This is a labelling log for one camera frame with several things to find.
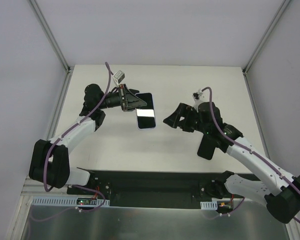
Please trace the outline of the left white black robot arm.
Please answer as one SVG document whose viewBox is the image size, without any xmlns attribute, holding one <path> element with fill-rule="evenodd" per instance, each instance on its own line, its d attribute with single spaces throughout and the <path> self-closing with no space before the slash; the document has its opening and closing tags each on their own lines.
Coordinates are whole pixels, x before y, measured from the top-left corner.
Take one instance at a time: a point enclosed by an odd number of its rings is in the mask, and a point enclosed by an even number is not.
<svg viewBox="0 0 300 240">
<path fill-rule="evenodd" d="M 65 132 L 49 140 L 38 140 L 33 149 L 29 177 L 43 183 L 45 191 L 65 185 L 78 185 L 89 195 L 96 183 L 88 170 L 70 166 L 70 153 L 88 135 L 97 131 L 106 117 L 104 109 L 121 107 L 124 112 L 145 107 L 147 103 L 137 97 L 138 90 L 120 84 L 116 92 L 103 92 L 99 85 L 90 84 L 84 90 L 83 108 Z"/>
</svg>

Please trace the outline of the black phone case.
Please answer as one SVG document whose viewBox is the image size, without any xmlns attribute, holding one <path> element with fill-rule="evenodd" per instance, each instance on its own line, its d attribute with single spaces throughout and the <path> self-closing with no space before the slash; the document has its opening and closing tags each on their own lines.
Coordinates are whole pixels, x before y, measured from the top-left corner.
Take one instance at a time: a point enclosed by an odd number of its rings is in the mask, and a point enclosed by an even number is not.
<svg viewBox="0 0 300 240">
<path fill-rule="evenodd" d="M 197 155 L 203 159 L 211 160 L 216 149 L 216 142 L 208 136 L 203 135 L 197 150 Z"/>
</svg>

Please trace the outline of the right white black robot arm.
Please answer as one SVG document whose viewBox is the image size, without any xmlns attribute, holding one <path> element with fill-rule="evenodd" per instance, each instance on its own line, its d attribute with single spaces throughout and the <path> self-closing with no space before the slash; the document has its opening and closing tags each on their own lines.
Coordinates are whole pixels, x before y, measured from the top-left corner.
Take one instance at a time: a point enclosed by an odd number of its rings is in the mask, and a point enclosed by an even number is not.
<svg viewBox="0 0 300 240">
<path fill-rule="evenodd" d="M 257 181 L 247 180 L 229 172 L 225 180 L 215 184 L 218 196 L 224 198 L 234 194 L 253 200 L 284 224 L 300 211 L 300 175 L 294 176 L 258 153 L 238 129 L 223 121 L 214 103 L 202 102 L 197 108 L 180 103 L 163 123 L 184 132 L 202 133 L 197 151 L 199 157 L 211 160 L 215 149 L 220 149 L 258 178 Z"/>
</svg>

